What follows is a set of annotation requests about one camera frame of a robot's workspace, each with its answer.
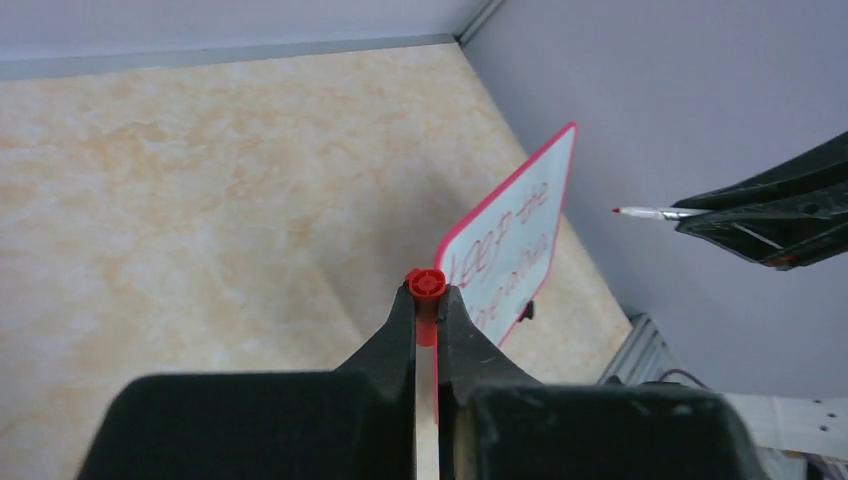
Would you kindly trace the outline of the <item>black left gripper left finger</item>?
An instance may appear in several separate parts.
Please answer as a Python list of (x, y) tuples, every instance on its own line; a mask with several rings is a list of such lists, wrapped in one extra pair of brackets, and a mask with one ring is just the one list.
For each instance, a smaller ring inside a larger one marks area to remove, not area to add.
[(411, 479), (415, 304), (328, 371), (157, 374), (112, 401), (82, 479)]

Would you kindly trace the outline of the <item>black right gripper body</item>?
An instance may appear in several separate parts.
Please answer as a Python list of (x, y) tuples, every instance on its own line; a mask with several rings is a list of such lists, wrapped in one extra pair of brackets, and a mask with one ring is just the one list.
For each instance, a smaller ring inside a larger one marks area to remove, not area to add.
[(746, 180), (682, 199), (676, 231), (777, 270), (847, 251), (847, 134)]

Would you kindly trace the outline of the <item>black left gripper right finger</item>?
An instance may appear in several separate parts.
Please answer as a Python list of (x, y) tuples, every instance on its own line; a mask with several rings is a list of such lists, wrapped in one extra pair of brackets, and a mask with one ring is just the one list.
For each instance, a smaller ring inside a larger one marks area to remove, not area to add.
[(471, 321), (457, 287), (437, 317), (443, 479), (762, 479), (740, 416), (669, 383), (552, 385)]

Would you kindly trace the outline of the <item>red and white marker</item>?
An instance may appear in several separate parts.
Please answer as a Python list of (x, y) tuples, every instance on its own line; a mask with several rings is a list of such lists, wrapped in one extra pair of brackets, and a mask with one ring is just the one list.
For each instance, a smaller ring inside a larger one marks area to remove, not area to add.
[(710, 213), (710, 210), (627, 206), (614, 208), (612, 212), (633, 218), (679, 222), (686, 218)]

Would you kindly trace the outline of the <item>red marker cap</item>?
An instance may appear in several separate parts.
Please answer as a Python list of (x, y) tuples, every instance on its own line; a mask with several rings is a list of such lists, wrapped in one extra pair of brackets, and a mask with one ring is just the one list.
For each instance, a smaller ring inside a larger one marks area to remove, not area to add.
[(413, 269), (405, 277), (407, 290), (415, 304), (416, 343), (433, 347), (438, 337), (438, 311), (447, 281), (438, 269)]

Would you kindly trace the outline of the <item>pink framed whiteboard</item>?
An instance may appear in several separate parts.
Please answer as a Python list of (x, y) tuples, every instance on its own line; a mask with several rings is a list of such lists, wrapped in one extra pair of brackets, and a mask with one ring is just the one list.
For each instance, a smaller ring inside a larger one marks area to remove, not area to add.
[(472, 324), (501, 346), (552, 268), (578, 126), (562, 127), (462, 220), (433, 266), (459, 288)]

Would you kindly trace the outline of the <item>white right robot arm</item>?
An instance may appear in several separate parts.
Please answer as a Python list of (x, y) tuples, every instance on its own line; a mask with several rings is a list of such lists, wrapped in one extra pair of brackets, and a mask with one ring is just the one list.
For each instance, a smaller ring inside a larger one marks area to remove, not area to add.
[[(670, 207), (616, 208), (750, 263), (790, 271), (847, 251), (847, 135), (771, 169)], [(729, 394), (757, 445), (801, 458), (823, 479), (847, 476), (847, 400)]]

